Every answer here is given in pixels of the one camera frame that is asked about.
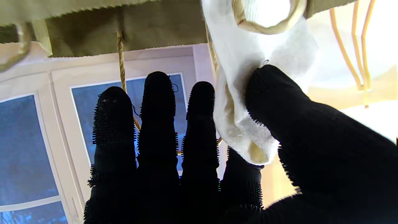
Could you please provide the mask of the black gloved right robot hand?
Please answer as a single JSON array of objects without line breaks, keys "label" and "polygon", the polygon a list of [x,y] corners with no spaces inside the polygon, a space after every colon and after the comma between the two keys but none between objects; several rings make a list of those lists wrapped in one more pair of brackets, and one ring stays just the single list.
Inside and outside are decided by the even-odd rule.
[{"label": "black gloved right robot hand", "polygon": [[273,65],[253,71],[245,97],[251,119],[280,143],[280,162],[297,194],[263,209],[264,166],[250,164],[231,147],[218,179],[215,91],[205,81],[191,91],[179,177],[175,95],[169,76],[156,71],[144,83],[138,156],[129,96],[117,86],[99,95],[84,223],[397,223],[395,143],[312,101]]}]

